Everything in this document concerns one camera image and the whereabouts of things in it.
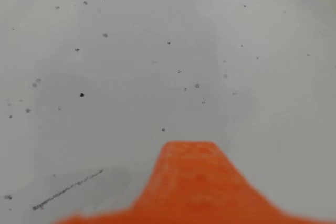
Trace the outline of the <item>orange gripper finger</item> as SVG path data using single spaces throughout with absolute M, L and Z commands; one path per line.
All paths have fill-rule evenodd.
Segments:
M 171 141 L 130 207 L 74 215 L 63 223 L 292 224 L 313 219 L 287 214 L 270 203 L 215 143 Z

